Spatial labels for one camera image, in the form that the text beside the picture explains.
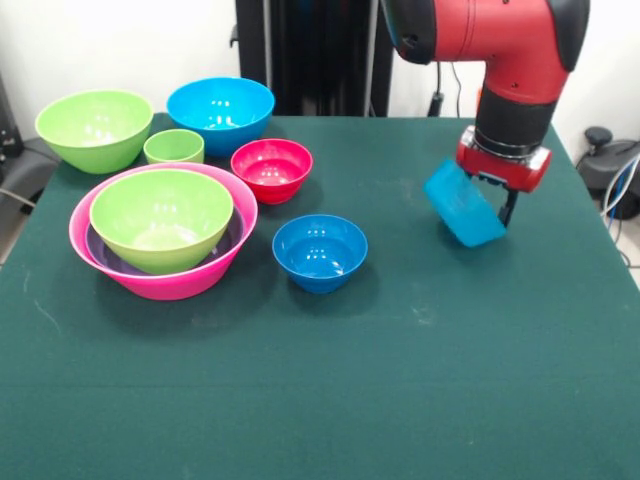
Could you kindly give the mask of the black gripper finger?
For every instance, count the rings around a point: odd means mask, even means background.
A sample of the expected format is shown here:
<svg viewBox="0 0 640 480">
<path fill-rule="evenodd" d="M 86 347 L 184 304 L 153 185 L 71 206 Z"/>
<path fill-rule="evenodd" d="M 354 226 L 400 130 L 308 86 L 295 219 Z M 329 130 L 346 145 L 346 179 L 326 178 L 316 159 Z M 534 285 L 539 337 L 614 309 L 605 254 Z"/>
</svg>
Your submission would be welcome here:
<svg viewBox="0 0 640 480">
<path fill-rule="evenodd" d="M 509 226 L 517 200 L 518 192 L 516 190 L 508 189 L 506 201 L 498 213 L 498 218 L 505 228 Z"/>
</svg>

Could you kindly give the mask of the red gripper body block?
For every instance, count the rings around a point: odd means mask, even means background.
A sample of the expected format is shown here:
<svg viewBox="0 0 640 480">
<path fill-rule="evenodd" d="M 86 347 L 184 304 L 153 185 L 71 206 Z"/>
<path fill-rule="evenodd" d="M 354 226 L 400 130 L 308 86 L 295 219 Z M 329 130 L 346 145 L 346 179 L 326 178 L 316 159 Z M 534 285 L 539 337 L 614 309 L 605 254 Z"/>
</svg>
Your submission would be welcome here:
<svg viewBox="0 0 640 480">
<path fill-rule="evenodd" d="M 541 183 L 551 164 L 552 153 L 540 147 L 524 161 L 509 160 L 460 142 L 456 162 L 471 176 L 493 181 L 510 190 L 531 193 Z"/>
</svg>

